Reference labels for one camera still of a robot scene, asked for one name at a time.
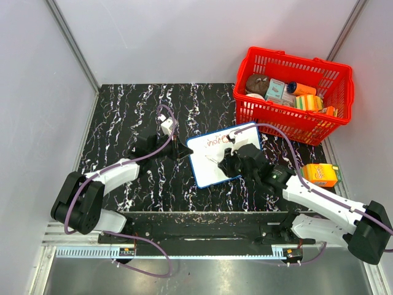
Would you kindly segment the blue framed whiteboard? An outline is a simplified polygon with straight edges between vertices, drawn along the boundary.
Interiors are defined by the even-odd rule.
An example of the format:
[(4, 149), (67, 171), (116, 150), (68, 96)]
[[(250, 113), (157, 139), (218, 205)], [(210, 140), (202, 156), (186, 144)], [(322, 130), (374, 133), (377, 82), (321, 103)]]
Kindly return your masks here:
[(244, 131), (249, 136), (248, 143), (252, 143), (260, 149), (260, 136), (254, 124), (255, 122), (251, 121), (187, 139), (186, 146), (193, 150), (193, 154), (190, 155), (190, 163), (198, 188), (203, 189), (241, 177), (240, 175), (234, 178), (226, 177), (215, 163), (206, 158), (206, 155), (221, 161), (224, 157), (224, 150), (226, 148), (231, 149), (233, 146), (227, 139), (227, 135), (231, 131), (246, 127), (250, 127), (250, 129)]

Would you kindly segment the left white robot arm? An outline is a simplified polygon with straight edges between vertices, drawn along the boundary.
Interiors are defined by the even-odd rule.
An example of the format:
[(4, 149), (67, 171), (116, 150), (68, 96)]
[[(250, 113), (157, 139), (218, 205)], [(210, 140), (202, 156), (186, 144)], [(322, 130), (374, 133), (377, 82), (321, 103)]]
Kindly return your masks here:
[(65, 226), (67, 234), (111, 232), (118, 242), (126, 243), (133, 236), (133, 228), (123, 214), (103, 208), (104, 196), (145, 175), (155, 159), (177, 161), (191, 154), (193, 151), (176, 135), (139, 137), (128, 155), (116, 163), (85, 175), (77, 171), (68, 174), (50, 215)]

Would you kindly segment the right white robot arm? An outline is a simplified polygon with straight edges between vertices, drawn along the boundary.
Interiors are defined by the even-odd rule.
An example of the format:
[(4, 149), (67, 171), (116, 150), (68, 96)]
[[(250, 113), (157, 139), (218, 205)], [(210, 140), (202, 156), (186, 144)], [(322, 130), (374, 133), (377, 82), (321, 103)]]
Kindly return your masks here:
[(227, 177), (240, 175), (265, 193), (281, 195), (322, 216), (295, 214), (279, 228), (282, 241), (293, 243), (300, 238), (340, 245), (371, 265), (379, 264), (387, 252), (392, 225), (382, 204), (371, 201), (366, 205), (318, 187), (290, 168), (269, 163), (253, 144), (236, 151), (227, 148), (217, 166)]

